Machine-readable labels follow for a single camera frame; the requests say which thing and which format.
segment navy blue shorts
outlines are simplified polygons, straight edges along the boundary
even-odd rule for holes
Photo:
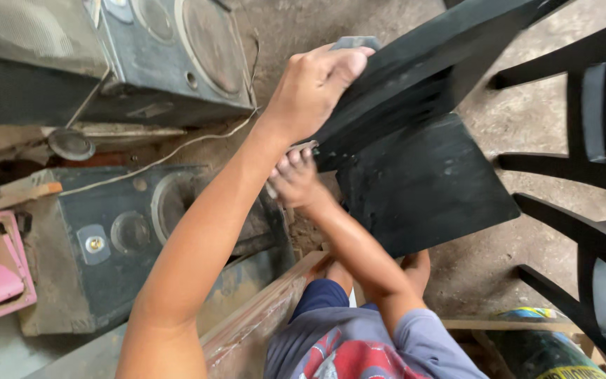
[[[301,295],[301,299],[298,301],[289,323],[307,311],[329,307],[349,307],[348,295],[341,285],[333,280],[313,280],[303,290],[303,295]],[[378,310],[378,307],[374,303],[366,303],[360,308]]]

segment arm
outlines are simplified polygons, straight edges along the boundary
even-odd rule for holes
[[[309,149],[290,152],[271,172],[271,182],[287,206],[319,226],[334,258],[362,285],[392,335],[409,310],[426,308],[406,274],[357,220],[341,208],[316,175]]]
[[[116,377],[206,377],[195,318],[249,209],[284,150],[321,127],[373,52],[329,48],[290,59],[263,116],[174,229],[135,300]]]

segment hand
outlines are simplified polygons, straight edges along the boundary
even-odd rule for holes
[[[322,127],[343,92],[366,68],[367,57],[375,53],[367,47],[329,51],[331,46],[292,56],[261,116],[289,144]]]
[[[277,192],[277,199],[287,207],[307,212],[331,199],[328,189],[317,177],[309,148],[284,154],[268,180]]]

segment dusty floor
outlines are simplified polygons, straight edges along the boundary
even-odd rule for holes
[[[390,42],[444,11],[441,0],[234,0],[248,61],[261,52],[254,87],[266,105],[294,53],[345,35],[375,35]],[[565,77],[503,92],[484,89],[500,69],[548,53],[606,27],[606,0],[577,0],[520,35],[457,112],[487,157],[506,151],[566,152]],[[221,132],[229,125],[218,125]],[[219,167],[247,131],[229,140],[188,148],[177,161],[210,159]],[[163,146],[165,152],[175,146]],[[540,175],[498,171],[509,192],[526,192],[593,220],[606,219],[606,191]],[[321,236],[305,220],[292,226],[295,247],[318,249]],[[432,277],[425,301],[441,315],[489,314],[516,306],[547,306],[513,274],[527,263],[576,296],[576,245],[527,216],[431,249]]]

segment forearm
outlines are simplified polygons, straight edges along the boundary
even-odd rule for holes
[[[142,288],[133,317],[194,318],[229,258],[242,224],[287,142],[257,121],[240,149],[182,217]]]
[[[408,310],[426,307],[394,259],[327,190],[302,211],[319,226],[334,257],[376,303],[390,333]]]

